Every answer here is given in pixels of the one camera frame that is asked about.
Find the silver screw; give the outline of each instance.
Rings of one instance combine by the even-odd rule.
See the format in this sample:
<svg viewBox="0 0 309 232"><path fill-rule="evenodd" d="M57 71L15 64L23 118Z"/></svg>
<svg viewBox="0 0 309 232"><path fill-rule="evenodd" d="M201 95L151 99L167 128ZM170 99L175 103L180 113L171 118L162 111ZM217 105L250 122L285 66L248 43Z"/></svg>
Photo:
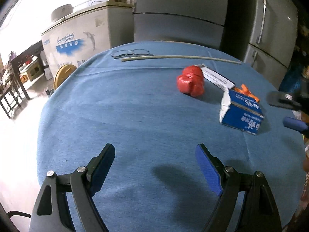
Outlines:
<svg viewBox="0 0 309 232"><path fill-rule="evenodd" d="M82 172L84 172L85 170L86 170L86 167L81 166L81 167L79 167L79 168L77 169L77 172L82 173Z"/></svg>
<svg viewBox="0 0 309 232"><path fill-rule="evenodd" d="M286 94L286 95L285 95L285 98L287 98L287 99L289 99L289 100L292 100L292 99L293 99L293 97L292 97L290 94Z"/></svg>
<svg viewBox="0 0 309 232"><path fill-rule="evenodd" d="M231 166L227 166L225 167L225 171L227 171L228 173L234 172L234 168Z"/></svg>
<svg viewBox="0 0 309 232"><path fill-rule="evenodd" d="M54 175L54 171L53 170L50 170L47 172L46 174L48 177L52 177Z"/></svg>
<svg viewBox="0 0 309 232"><path fill-rule="evenodd" d="M257 177L263 177L264 176L264 174L261 171L257 171L256 175L257 175Z"/></svg>

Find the silver door handle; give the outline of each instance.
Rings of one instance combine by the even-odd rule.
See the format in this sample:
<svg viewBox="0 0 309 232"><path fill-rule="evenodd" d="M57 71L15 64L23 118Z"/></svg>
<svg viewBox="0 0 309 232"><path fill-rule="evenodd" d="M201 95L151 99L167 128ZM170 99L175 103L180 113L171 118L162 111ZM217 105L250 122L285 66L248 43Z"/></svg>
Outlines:
<svg viewBox="0 0 309 232"><path fill-rule="evenodd" d="M263 33L263 29L264 29L264 23L265 23L265 13L266 13L266 0L264 0L264 8L263 8L263 18L262 18L262 26L261 26L261 31L260 31L260 35L256 40L256 43L259 44L262 38L262 33Z"/></svg>
<svg viewBox="0 0 309 232"><path fill-rule="evenodd" d="M255 62L255 60L256 60L256 57L257 57L257 51L254 51L254 52L253 52L252 57L253 57L253 62L251 63L251 67L253 67L254 62Z"/></svg>

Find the yellow round lid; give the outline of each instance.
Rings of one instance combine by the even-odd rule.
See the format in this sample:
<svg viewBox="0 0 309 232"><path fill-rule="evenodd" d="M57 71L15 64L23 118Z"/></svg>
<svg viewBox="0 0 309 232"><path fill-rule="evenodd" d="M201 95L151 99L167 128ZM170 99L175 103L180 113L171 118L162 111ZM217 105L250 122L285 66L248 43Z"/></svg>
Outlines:
<svg viewBox="0 0 309 232"><path fill-rule="evenodd" d="M65 81L68 76L76 70L74 65L64 65L58 71L54 79L54 89L56 90Z"/></svg>

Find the eyeglasses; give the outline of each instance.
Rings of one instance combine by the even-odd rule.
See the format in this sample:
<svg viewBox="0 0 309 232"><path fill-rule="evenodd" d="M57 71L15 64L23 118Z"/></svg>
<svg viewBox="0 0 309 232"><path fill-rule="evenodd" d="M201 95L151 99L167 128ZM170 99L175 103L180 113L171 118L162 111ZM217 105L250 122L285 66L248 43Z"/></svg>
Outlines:
<svg viewBox="0 0 309 232"><path fill-rule="evenodd" d="M125 56L148 56L148 55L152 55L150 54L150 52L148 50L145 49L134 49L132 51L117 51L115 53L112 54L112 57L114 59L118 59L118 58L122 58Z"/></svg>

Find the red plastic bag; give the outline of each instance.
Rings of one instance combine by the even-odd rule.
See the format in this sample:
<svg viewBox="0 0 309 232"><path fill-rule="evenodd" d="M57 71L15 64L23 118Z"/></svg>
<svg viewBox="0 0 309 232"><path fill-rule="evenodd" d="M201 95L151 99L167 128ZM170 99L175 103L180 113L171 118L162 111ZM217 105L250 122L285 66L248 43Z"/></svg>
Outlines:
<svg viewBox="0 0 309 232"><path fill-rule="evenodd" d="M180 92L189 94L192 97L204 93L204 77L200 67L188 66L177 77L177 87Z"/></svg>

